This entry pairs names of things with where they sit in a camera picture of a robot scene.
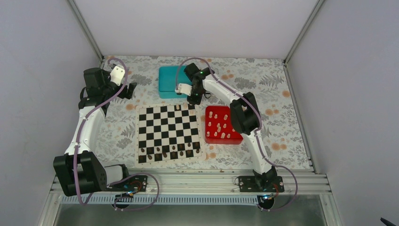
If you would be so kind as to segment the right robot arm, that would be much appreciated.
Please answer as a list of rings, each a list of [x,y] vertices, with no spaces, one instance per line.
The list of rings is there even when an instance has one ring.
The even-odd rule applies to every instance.
[[[188,102],[194,105],[201,103],[206,92],[222,100],[230,109],[233,129],[241,134],[251,153],[256,188],[261,192],[272,188],[277,171],[266,159],[266,148],[260,132],[262,120],[254,94],[237,91],[217,77],[212,69],[200,70],[194,63],[184,68],[184,74],[192,84],[178,84],[176,92],[186,94]]]

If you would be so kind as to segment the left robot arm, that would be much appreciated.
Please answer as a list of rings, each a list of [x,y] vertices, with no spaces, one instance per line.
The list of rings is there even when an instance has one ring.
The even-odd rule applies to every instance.
[[[112,70],[90,68],[84,71],[85,88],[81,91],[79,122],[72,142],[64,155],[54,158],[53,167],[65,196],[105,191],[112,183],[118,190],[130,187],[131,177],[123,164],[105,167],[95,155],[99,130],[110,103],[118,97],[131,99],[137,83],[124,83],[126,69],[114,65]]]

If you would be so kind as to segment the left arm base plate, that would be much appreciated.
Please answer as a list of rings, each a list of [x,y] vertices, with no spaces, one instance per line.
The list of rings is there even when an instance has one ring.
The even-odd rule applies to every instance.
[[[105,191],[110,192],[145,192],[146,184],[147,184],[148,176],[146,175],[138,175],[134,177],[130,177],[124,182],[110,185],[106,187]]]

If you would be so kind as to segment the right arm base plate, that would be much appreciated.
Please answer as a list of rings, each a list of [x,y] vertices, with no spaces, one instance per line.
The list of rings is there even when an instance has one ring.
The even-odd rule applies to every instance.
[[[239,176],[236,184],[242,193],[283,193],[285,191],[284,182],[280,176],[268,180],[261,180],[255,176]]]

